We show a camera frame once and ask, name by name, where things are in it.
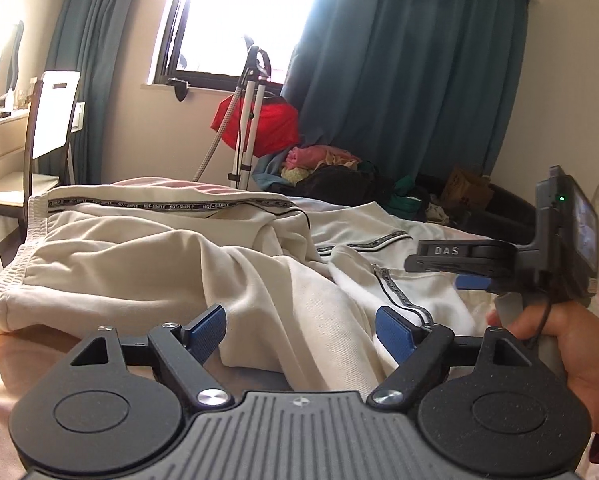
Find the human hand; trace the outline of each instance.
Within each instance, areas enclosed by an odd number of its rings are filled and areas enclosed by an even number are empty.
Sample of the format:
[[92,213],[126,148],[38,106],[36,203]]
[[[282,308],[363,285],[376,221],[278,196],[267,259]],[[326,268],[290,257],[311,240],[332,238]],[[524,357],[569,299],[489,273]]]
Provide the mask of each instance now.
[[[529,339],[537,330],[544,305],[526,307],[506,327],[517,339]],[[487,314],[490,325],[501,326],[497,312]],[[599,318],[579,303],[571,301],[553,305],[542,334],[556,336],[568,387],[584,403],[599,434]]]

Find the gray handle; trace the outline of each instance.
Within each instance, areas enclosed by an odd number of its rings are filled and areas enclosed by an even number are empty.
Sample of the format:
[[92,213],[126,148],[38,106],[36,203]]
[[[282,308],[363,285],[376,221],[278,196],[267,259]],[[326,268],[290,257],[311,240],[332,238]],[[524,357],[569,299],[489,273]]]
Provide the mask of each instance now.
[[[516,320],[524,310],[524,298],[517,292],[509,292],[495,299],[495,308],[504,327]],[[557,338],[543,335],[537,342],[540,360],[560,379],[566,380],[566,369],[559,352]]]

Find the garment steamer pole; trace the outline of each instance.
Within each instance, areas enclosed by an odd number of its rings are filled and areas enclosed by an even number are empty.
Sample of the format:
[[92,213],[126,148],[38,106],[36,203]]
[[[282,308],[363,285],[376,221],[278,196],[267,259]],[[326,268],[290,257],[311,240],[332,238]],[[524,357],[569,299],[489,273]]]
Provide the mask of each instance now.
[[[264,66],[259,64],[258,54],[262,54]],[[237,135],[237,144],[234,147],[233,171],[228,173],[230,186],[235,189],[247,189],[252,171],[252,149],[254,148],[257,137],[257,126],[259,125],[260,114],[262,113],[263,97],[266,91],[266,79],[270,77],[270,59],[265,50],[256,45],[251,45],[248,49],[248,57],[244,72],[239,80],[239,88],[245,91],[244,105],[242,115],[239,121],[239,133]],[[254,108],[252,107],[252,98],[255,85],[257,84],[257,94],[255,96]]]

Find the window frame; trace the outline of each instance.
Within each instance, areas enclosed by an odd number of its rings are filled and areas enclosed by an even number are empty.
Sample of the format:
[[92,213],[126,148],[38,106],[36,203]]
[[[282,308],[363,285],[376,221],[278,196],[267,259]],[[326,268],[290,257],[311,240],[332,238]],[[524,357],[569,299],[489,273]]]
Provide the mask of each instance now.
[[[169,79],[177,78],[187,81],[193,88],[233,92],[239,82],[240,76],[177,69],[189,12],[190,0],[172,0],[172,3],[170,3],[170,9],[166,18],[166,28],[157,57],[154,82],[156,84],[167,84]],[[282,83],[266,82],[266,92],[271,92],[279,96],[282,88]]]

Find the chair leg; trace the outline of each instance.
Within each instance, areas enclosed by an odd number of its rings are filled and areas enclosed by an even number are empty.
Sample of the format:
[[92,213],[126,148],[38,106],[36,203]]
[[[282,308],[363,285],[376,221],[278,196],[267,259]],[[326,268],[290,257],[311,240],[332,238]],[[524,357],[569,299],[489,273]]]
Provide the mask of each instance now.
[[28,232],[28,225],[26,224],[26,221],[22,218],[19,218],[17,220],[17,223],[19,224],[20,238],[22,239],[23,244],[26,241],[26,232]]

